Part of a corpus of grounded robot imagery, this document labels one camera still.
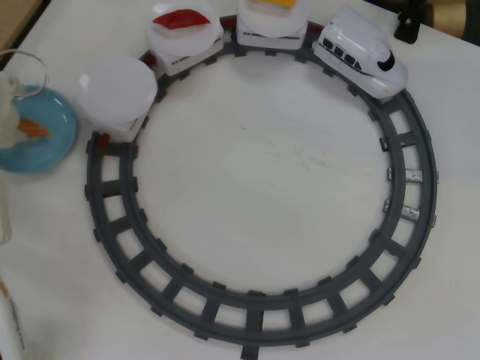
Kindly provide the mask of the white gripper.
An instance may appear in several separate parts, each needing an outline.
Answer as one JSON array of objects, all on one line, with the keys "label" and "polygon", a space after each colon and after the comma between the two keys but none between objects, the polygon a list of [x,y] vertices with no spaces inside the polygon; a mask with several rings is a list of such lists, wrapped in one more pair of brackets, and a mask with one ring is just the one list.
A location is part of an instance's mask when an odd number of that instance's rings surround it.
[{"label": "white gripper", "polygon": [[[12,99],[20,91],[20,81],[7,73],[1,73],[1,112],[8,111]],[[16,110],[1,115],[1,147],[13,147],[23,141],[23,132],[18,128],[20,117]]]}]

